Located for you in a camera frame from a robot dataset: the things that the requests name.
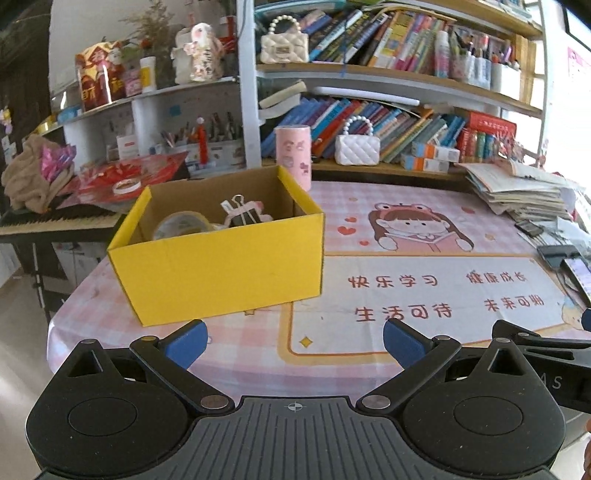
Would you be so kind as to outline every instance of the cartoon girl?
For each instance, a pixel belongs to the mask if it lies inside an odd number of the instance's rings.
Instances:
[[[378,203],[369,213],[374,238],[386,250],[469,252],[474,243],[441,213],[429,207]]]

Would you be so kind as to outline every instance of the heart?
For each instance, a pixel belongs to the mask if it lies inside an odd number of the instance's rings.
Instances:
[[[337,228],[337,231],[341,235],[353,235],[357,230],[355,228],[347,228],[345,226],[340,226]]]

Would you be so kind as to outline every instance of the floor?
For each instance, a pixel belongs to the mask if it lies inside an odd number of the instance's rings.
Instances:
[[[46,362],[47,322],[23,277],[0,290],[0,480],[33,480],[39,468],[24,434],[27,415],[51,378]],[[552,471],[579,480],[588,438],[564,449]]]

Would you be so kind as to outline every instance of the pink checkered tablecloth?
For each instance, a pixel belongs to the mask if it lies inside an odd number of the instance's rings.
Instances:
[[[325,251],[395,254],[534,255],[510,219],[494,215],[476,196],[415,187],[314,182],[311,195],[326,212]],[[414,218],[417,212],[447,225],[447,241],[398,238],[396,247],[376,218],[383,211]],[[297,362],[285,357],[285,306],[207,319],[210,343],[190,371],[227,395],[349,395],[354,401],[399,373],[387,355],[363,362]],[[144,335],[165,337],[182,324],[142,327],[128,305],[108,259],[85,279],[57,312],[49,329],[47,359],[55,372],[76,344],[98,339],[104,348],[128,346]],[[558,336],[586,338],[569,329]]]

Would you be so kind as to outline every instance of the white wall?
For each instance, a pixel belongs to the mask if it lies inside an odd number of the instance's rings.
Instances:
[[[582,89],[569,78],[568,48],[591,64],[591,52],[564,30],[560,5],[554,0],[545,18],[547,45],[553,60],[549,65],[554,76],[553,104],[548,117],[549,143],[546,170],[559,171],[591,189],[591,112],[590,90]]]
[[[188,23],[185,0],[165,0],[173,24]],[[197,23],[217,27],[221,9],[217,0],[194,0]],[[56,92],[76,80],[74,56],[101,41],[123,40],[133,28],[120,20],[140,13],[148,0],[54,0],[49,38],[49,88]]]

